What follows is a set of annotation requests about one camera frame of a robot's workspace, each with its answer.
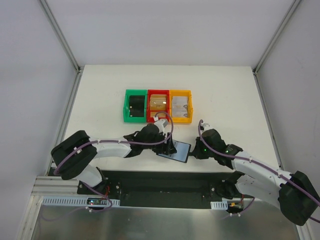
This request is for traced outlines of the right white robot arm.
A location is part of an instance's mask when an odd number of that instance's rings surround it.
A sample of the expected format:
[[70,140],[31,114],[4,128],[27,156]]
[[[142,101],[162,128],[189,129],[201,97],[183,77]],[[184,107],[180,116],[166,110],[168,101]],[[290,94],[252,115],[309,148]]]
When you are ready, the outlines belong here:
[[303,172],[290,173],[263,163],[241,147],[226,144],[208,124],[200,125],[198,134],[191,155],[199,160],[213,158],[233,171],[215,187],[218,196],[231,200],[241,194],[260,199],[298,226],[319,208],[320,197]]

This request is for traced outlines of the gold VIP card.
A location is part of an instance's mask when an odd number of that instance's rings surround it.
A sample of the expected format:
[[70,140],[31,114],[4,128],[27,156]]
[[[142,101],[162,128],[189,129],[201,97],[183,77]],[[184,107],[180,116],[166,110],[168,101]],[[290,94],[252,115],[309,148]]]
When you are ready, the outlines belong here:
[[160,112],[151,111],[150,112],[150,117],[151,118],[157,117],[159,119],[160,118],[166,118],[167,114],[164,111],[160,111]]

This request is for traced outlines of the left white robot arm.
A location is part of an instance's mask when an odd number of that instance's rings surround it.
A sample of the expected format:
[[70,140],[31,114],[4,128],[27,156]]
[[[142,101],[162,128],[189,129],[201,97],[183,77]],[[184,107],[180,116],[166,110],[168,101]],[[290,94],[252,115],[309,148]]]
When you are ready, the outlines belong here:
[[133,158],[144,150],[175,154],[172,134],[165,133],[165,125],[161,119],[118,139],[105,140],[93,139],[86,131],[79,130],[51,150],[56,165],[53,174],[62,180],[76,179],[94,194],[102,194],[107,179],[98,167],[91,165],[91,161],[107,157]]

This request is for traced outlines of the black card holder wallet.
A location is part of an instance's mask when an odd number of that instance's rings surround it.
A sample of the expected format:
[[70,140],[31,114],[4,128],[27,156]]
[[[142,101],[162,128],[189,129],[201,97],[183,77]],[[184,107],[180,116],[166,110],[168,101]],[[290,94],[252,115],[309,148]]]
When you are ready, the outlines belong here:
[[172,144],[174,149],[170,149],[169,153],[157,153],[156,155],[177,162],[187,163],[191,150],[191,144],[176,140],[173,140]]

